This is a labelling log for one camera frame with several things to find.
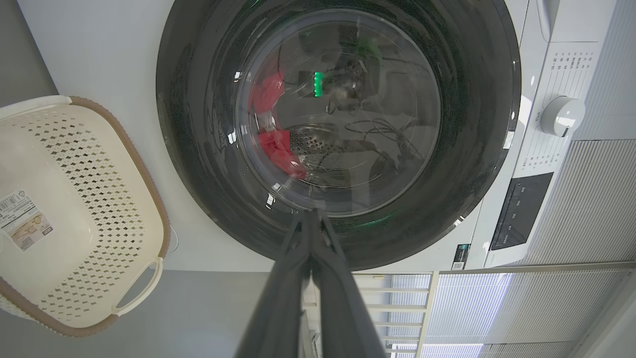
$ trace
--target label sticker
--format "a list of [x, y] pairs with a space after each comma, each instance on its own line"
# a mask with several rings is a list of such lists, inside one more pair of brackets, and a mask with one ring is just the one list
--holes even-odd
[[470, 244], [457, 245], [453, 266], [450, 268], [451, 270], [464, 269], [464, 266], [466, 266], [466, 260], [468, 260], [468, 250], [470, 250], [470, 248]]
[[16, 190], [0, 198], [0, 230], [26, 252], [53, 227], [24, 190]]

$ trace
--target green light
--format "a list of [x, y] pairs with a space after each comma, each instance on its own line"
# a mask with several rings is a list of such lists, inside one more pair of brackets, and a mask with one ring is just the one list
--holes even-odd
[[322, 79], [324, 78], [324, 73], [315, 72], [314, 73], [314, 96], [320, 97], [322, 96]]

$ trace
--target front-load washing machine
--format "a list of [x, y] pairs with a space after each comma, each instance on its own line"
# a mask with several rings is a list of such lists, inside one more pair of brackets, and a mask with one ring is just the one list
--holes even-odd
[[352, 268], [383, 273], [525, 255], [613, 8], [66, 2], [20, 5], [58, 90], [108, 107], [153, 175], [167, 268], [268, 271], [320, 208]]

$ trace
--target white plastic basket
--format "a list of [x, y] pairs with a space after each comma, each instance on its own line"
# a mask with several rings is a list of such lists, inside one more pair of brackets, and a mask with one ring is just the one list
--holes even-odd
[[[0, 108], [0, 215], [0, 308], [61, 334], [101, 331], [161, 277], [163, 204], [128, 136], [92, 101]], [[119, 307], [150, 266], [150, 283]]]

